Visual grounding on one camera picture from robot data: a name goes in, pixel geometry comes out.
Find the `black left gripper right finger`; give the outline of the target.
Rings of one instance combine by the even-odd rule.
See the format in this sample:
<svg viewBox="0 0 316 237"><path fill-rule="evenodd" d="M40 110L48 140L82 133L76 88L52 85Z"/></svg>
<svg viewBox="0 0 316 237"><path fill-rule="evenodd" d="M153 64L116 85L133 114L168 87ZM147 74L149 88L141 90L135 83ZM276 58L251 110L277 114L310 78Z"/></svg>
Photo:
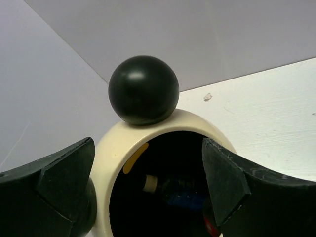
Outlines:
<svg viewBox="0 0 316 237"><path fill-rule="evenodd" d="M202 161L223 236L315 236L314 181L270 170L210 138L203 140Z"/></svg>

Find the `blue label bottle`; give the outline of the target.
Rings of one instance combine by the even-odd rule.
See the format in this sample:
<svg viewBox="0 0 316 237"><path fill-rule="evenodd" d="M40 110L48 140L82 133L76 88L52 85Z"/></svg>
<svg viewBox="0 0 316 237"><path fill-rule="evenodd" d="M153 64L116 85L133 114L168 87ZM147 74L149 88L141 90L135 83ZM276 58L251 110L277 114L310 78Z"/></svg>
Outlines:
<svg viewBox="0 0 316 237"><path fill-rule="evenodd" d="M202 210L209 192L195 179L167 176L157 177L146 174L141 181L142 191L150 193L164 203L190 211Z"/></svg>

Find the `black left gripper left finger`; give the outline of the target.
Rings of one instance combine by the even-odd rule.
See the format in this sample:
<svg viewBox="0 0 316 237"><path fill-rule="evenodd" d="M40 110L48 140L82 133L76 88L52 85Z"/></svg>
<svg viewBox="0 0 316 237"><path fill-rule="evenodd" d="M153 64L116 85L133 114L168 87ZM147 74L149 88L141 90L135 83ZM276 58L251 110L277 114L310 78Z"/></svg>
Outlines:
<svg viewBox="0 0 316 237"><path fill-rule="evenodd" d="M84 237L95 223L93 139L0 175L3 237Z"/></svg>

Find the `red label small bottle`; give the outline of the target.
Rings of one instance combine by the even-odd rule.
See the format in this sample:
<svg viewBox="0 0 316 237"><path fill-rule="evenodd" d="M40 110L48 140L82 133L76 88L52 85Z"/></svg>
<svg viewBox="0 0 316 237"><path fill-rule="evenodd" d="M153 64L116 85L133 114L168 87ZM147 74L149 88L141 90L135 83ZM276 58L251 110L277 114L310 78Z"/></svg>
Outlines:
<svg viewBox="0 0 316 237"><path fill-rule="evenodd" d="M212 237L219 237L221 234L220 229L217 227L215 217L212 211L203 211L203 218L205 228Z"/></svg>

